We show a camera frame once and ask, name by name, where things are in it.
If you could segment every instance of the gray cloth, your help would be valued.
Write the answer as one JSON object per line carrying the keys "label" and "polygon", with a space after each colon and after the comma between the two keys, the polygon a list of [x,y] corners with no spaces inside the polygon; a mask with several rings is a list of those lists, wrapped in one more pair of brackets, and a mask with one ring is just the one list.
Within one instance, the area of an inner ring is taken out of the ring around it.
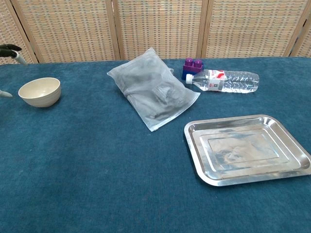
{"label": "gray cloth", "polygon": [[107,73],[150,131],[173,120],[199,97],[172,75],[153,48]]}

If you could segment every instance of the plastic bag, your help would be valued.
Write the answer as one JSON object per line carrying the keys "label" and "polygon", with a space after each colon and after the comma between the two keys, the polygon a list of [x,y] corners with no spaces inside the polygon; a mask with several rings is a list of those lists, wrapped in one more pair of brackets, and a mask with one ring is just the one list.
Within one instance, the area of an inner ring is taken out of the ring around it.
{"label": "plastic bag", "polygon": [[153,48],[107,74],[150,131],[182,114],[200,95],[185,88]]}

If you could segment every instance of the ceramic bowl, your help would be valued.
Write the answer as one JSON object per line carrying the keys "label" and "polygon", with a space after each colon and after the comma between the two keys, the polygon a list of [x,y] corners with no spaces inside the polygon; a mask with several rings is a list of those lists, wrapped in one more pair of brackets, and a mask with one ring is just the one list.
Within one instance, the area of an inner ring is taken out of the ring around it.
{"label": "ceramic bowl", "polygon": [[50,107],[61,94],[60,81],[56,78],[36,79],[22,86],[18,95],[34,107]]}

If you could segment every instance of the white bottle cap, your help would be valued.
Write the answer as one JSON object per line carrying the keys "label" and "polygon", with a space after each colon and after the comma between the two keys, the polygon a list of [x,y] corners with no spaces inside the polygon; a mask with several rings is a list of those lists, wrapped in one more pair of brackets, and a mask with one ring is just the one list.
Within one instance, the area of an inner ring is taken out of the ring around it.
{"label": "white bottle cap", "polygon": [[186,84],[192,84],[193,75],[187,74],[186,75]]}

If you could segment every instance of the plastic bottle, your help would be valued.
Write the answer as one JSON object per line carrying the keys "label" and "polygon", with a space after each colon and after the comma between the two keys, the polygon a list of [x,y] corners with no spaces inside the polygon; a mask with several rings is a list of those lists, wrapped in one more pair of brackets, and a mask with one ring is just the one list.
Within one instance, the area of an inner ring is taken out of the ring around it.
{"label": "plastic bottle", "polygon": [[259,76],[245,71],[205,69],[195,75],[187,74],[186,83],[203,91],[250,93],[257,90]]}

